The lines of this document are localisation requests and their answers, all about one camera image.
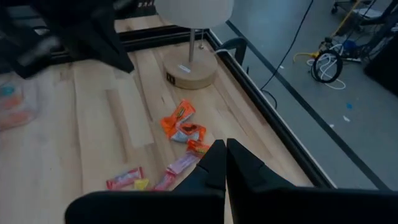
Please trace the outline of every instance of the wood grain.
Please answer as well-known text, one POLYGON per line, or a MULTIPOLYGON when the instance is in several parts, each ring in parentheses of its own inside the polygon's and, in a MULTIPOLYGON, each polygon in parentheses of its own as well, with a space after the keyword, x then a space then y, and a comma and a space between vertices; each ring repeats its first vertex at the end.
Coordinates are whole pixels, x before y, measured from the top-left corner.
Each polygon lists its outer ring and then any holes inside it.
MULTIPOLYGON (((115 24, 118 31, 164 25, 157 16, 115 24)), ((311 185, 221 61, 214 84, 204 89, 167 83, 162 60, 172 47, 130 53, 131 74, 85 60, 25 81, 39 87, 40 112, 0 133, 0 223, 63 223, 72 200, 104 190, 107 179, 137 166, 150 186, 156 184, 185 153, 186 145, 169 141, 159 124, 183 98, 197 109, 191 121, 207 127, 207 144, 236 138, 293 184, 311 185)), ((228 200, 226 208, 226 223, 232 223, 228 200)))

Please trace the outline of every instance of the red candy wrapper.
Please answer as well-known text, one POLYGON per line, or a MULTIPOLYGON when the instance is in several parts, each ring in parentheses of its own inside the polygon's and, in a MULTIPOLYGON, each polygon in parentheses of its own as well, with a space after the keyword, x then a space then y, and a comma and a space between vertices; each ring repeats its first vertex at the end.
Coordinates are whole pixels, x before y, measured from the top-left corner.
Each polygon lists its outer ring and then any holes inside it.
POLYGON ((133 184, 136 179, 144 178, 142 167, 132 169, 124 174, 121 174, 113 179, 106 181, 106 188, 108 190, 118 190, 127 185, 133 184))
POLYGON ((176 175, 171 171, 166 171, 163 179, 153 188, 155 191, 167 190, 175 182, 176 175))
POLYGON ((202 158, 207 151, 209 151, 210 146, 207 146, 199 141, 194 141, 192 139, 188 140, 188 152, 194 152, 199 158, 202 158))
POLYGON ((172 171, 175 175, 181 174, 183 170, 185 170, 188 166, 198 161, 197 156, 192 152, 187 152, 173 164, 170 164, 167 169, 172 171))

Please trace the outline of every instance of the candy wrapper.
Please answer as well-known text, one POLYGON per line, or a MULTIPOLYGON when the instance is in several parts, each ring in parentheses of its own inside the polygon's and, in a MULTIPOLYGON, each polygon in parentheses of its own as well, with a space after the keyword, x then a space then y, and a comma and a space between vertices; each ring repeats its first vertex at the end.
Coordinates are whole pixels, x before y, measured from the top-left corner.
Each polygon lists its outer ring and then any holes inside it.
POLYGON ((187 152, 187 153, 185 153, 185 155, 183 157, 179 158, 173 164, 170 164, 167 167, 167 170, 172 171, 175 175, 179 175, 188 166, 190 166, 191 164, 193 164, 194 162, 197 162, 197 161, 198 161, 198 158, 194 153, 187 152))
POLYGON ((182 122, 186 121, 195 112, 196 111, 194 107, 187 100, 182 100, 173 114, 169 117, 163 118, 160 122, 167 137, 171 138, 173 135, 171 130, 175 129, 176 126, 179 126, 182 122))
POLYGON ((134 190, 145 190, 148 186, 148 179, 137 179, 134 181, 134 190))
POLYGON ((201 142, 188 140, 188 152, 193 152, 199 158, 202 158, 206 152, 209 150, 210 146, 207 146, 201 142))
POLYGON ((142 167, 132 169, 113 179, 106 181, 106 188, 109 190, 118 190, 127 185, 133 184, 135 180, 144 178, 142 167))
POLYGON ((189 139, 203 141, 206 128, 199 124, 182 123, 180 126, 173 128, 170 134, 169 138, 178 142, 187 142, 189 139))
POLYGON ((166 171, 163 179, 153 188, 155 191, 167 190, 174 182, 176 175, 171 171, 166 171))

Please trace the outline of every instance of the wooden lamp base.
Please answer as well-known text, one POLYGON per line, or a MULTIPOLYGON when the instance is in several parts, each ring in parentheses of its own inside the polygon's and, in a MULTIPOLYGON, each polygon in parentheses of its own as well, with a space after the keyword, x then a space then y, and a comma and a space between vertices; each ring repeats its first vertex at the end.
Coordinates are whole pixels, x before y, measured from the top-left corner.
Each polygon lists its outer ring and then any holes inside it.
POLYGON ((217 59, 207 49, 195 47, 193 62, 188 61, 189 45, 172 49, 164 57, 166 79, 184 89, 197 90, 213 83, 218 67, 217 59))

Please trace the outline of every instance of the yellow candy wrapper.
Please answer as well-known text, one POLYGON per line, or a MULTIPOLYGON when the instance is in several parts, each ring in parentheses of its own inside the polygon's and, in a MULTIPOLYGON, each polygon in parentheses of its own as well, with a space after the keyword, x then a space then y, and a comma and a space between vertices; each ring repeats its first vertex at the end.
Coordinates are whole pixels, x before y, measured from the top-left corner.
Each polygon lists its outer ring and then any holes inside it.
POLYGON ((148 179, 138 179, 134 181, 134 190, 145 190, 148 186, 148 179))

